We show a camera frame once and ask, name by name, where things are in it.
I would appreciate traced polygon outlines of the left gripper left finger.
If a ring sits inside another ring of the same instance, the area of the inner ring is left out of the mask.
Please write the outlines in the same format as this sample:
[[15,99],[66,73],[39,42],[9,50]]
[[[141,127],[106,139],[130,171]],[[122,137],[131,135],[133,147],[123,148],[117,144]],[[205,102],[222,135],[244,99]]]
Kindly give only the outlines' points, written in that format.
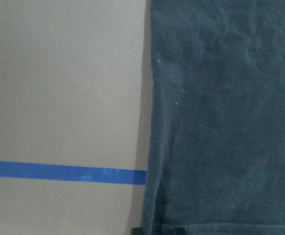
[[136,227],[131,229],[131,235],[143,235],[142,227]]

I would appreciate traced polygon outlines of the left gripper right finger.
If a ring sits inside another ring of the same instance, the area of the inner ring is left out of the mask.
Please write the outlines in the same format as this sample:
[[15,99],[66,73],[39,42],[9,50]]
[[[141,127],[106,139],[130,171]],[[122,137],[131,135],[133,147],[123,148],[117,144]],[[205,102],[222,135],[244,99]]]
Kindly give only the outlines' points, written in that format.
[[174,228],[173,232],[174,232],[174,235],[186,235],[185,228]]

